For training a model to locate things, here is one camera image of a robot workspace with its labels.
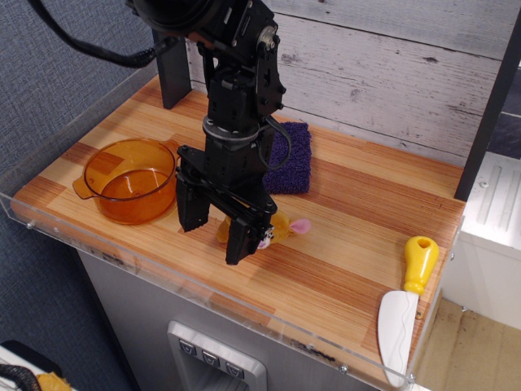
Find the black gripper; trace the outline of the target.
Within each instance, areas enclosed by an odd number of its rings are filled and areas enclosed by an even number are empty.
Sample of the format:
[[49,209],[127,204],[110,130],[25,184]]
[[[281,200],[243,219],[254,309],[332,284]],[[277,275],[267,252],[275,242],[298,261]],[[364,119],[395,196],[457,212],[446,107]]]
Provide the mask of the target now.
[[236,266],[258,249],[277,207],[263,185],[273,132],[247,141],[206,136],[203,150],[182,145],[177,153],[178,219],[185,232],[208,222],[213,205],[231,218],[226,264]]

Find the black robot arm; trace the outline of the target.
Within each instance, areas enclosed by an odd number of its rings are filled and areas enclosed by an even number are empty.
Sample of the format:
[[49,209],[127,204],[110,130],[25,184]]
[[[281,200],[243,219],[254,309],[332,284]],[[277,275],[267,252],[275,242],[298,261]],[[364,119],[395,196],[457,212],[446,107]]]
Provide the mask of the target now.
[[264,187],[285,87],[278,73],[278,26],[260,1],[132,1],[129,6],[162,38],[153,47],[121,55],[66,33],[42,2],[31,7],[71,48],[127,68],[142,68],[183,40],[203,60],[208,92],[205,148],[181,146],[177,207],[182,228],[208,220],[211,206],[231,220],[226,262],[235,265],[271,232],[277,206]]

